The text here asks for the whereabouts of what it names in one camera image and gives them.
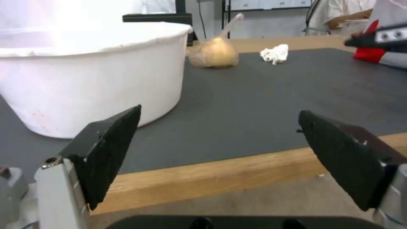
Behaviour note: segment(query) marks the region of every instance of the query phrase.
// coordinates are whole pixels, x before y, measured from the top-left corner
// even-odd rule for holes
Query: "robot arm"
[[[22,171],[3,168],[0,228],[87,229],[136,131],[141,106],[87,125],[59,155],[47,159],[27,185]]]

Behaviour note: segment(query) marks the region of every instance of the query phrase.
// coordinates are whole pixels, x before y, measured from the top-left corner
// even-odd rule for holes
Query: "cable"
[[[203,23],[204,20],[202,19],[202,12],[201,12],[201,0],[198,0],[198,8],[199,8],[199,17],[201,18],[201,22],[202,22],[202,28],[203,28],[203,35],[205,36],[205,40],[206,40],[206,30],[205,30],[205,24]]]

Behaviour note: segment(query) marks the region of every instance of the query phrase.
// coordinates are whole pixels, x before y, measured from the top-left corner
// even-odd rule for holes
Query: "wooden table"
[[[272,48],[279,44],[288,44],[290,50],[337,48],[355,51],[354,48],[343,46],[343,40],[337,36],[245,39],[232,42],[240,53],[259,52],[266,47]],[[382,139],[407,155],[407,133],[384,136]],[[325,172],[312,150],[302,148],[123,174],[116,177],[104,202],[92,214],[249,189]]]

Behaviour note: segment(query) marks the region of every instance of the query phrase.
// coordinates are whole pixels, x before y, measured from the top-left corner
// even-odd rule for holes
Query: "white tissue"
[[[272,62],[273,65],[277,63],[282,63],[287,60],[288,56],[288,45],[281,44],[274,48],[265,48],[260,52],[260,56],[266,62]]]

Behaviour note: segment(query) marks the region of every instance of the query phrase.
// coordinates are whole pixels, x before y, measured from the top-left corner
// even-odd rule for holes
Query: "plastic bag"
[[[243,14],[239,13],[218,36],[203,42],[195,50],[189,51],[187,55],[190,63],[194,66],[208,68],[222,68],[237,65],[239,63],[239,53],[225,36],[236,22],[243,18]]]

